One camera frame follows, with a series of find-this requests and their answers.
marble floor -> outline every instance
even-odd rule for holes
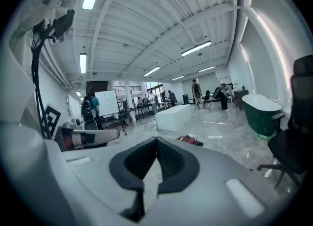
[[[138,143],[152,137],[161,136],[164,138],[177,138],[179,136],[190,135],[204,143],[203,147],[224,153],[244,167],[258,172],[267,178],[272,185],[275,185],[280,171],[264,169],[261,172],[256,168],[260,164],[270,164],[276,161],[268,146],[267,141],[258,138],[257,134],[249,127],[244,110],[229,104],[230,111],[222,111],[220,103],[211,103],[205,109],[196,109],[191,105],[192,118],[188,124],[179,131],[172,132],[159,130],[155,116],[150,116],[136,124],[130,124],[126,128],[127,136],[122,132],[119,139],[109,142],[109,145],[116,143],[128,143],[138,141]],[[156,198],[157,185],[162,182],[161,170],[156,161],[146,178],[144,179],[146,192],[146,208],[153,203]],[[295,188],[292,180],[285,175],[277,192],[284,196]]]

green bathtub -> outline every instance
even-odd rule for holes
[[[271,136],[276,131],[275,120],[271,119],[271,117],[280,113],[282,107],[259,94],[245,95],[243,101],[250,127],[257,134]]]

white rectangular block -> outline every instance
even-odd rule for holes
[[[179,105],[156,113],[157,125],[160,130],[178,131],[190,121],[190,105]]]

office chair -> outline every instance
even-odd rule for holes
[[[280,164],[261,164],[262,168],[281,170],[275,185],[278,187],[285,173],[296,186],[300,182],[295,176],[302,174],[312,162],[313,155],[313,55],[297,59],[293,64],[291,77],[292,108],[288,129],[280,131],[268,141],[268,147]],[[282,115],[272,118],[279,120]]]
[[[210,91],[207,90],[207,91],[205,92],[204,101],[209,100],[209,98],[210,98]]]

white bathtub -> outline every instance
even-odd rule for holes
[[[282,107],[259,94],[245,95],[243,101],[250,127],[258,134],[272,135],[276,130],[276,124],[271,117],[279,113]]]

